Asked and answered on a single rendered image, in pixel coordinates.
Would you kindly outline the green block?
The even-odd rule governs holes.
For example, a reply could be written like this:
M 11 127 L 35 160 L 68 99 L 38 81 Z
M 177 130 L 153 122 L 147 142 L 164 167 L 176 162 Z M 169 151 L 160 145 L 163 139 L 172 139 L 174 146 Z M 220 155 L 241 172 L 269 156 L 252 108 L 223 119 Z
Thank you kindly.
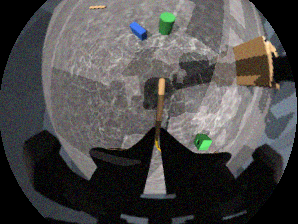
M 212 139 L 208 135 L 202 135 L 202 133 L 197 133 L 196 140 L 194 140 L 194 144 L 196 144 L 196 147 L 198 151 L 206 151 L 210 147 L 210 144 L 212 144 Z

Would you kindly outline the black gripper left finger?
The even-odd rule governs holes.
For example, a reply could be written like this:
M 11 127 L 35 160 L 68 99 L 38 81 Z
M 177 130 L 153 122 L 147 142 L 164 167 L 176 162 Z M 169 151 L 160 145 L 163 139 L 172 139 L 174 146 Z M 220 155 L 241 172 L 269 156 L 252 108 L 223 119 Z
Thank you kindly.
M 130 149 L 112 151 L 112 149 L 98 147 L 90 149 L 89 155 L 97 167 L 100 165 L 114 172 L 136 176 L 138 190 L 144 194 L 146 176 L 148 176 L 150 160 L 152 160 L 154 137 L 156 137 L 156 127 L 150 128 L 145 133 L 144 139 L 132 145 Z

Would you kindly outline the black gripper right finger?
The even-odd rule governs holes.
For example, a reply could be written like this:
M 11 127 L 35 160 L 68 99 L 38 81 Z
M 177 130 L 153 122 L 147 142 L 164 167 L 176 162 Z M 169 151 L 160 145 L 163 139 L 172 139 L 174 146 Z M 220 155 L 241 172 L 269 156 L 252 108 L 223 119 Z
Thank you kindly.
M 194 153 L 180 144 L 180 141 L 169 135 L 165 128 L 160 129 L 160 151 L 166 196 L 173 196 L 176 190 L 184 185 L 192 172 L 198 169 L 214 168 L 220 164 L 229 163 L 230 153 Z

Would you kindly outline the blue rectangular block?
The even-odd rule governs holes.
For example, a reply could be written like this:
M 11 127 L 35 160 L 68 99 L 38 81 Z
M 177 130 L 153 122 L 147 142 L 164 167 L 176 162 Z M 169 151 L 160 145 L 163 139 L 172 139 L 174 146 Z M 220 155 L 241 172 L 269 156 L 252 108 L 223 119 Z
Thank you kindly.
M 134 35 L 138 37 L 138 39 L 145 40 L 146 39 L 146 30 L 142 26 L 138 26 L 136 22 L 130 23 L 130 31 L 134 32 Z

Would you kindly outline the green cylinder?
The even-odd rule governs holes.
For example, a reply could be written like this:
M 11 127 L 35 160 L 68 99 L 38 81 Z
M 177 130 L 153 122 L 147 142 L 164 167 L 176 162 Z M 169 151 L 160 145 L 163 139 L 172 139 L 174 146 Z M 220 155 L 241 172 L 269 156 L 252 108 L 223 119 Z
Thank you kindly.
M 162 12 L 162 14 L 160 14 L 160 24 L 158 24 L 158 30 L 160 30 L 161 34 L 170 35 L 173 22 L 176 22 L 176 19 L 174 18 L 176 18 L 176 16 L 168 14 L 168 12 Z

